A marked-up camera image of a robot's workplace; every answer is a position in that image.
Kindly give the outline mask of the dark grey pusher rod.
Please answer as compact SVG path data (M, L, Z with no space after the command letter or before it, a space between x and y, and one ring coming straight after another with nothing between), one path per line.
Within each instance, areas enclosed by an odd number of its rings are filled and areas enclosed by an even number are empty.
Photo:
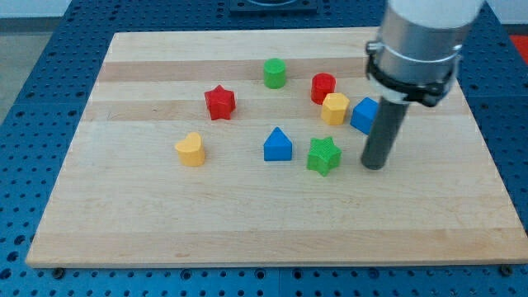
M361 163L370 170L380 170L386 164L391 148L407 114L409 104L397 104L380 99L361 155Z

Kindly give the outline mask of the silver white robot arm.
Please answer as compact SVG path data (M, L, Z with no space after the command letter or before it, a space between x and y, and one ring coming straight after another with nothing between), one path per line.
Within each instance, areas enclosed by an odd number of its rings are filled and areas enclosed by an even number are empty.
M483 0L388 0L365 74L379 107L361 155L371 170L389 156L408 107L434 107L450 92L460 51Z

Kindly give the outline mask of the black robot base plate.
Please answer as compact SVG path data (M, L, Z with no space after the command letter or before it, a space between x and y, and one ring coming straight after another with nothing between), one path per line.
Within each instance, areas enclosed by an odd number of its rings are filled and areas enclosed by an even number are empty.
M228 0L231 12L316 12L316 0Z

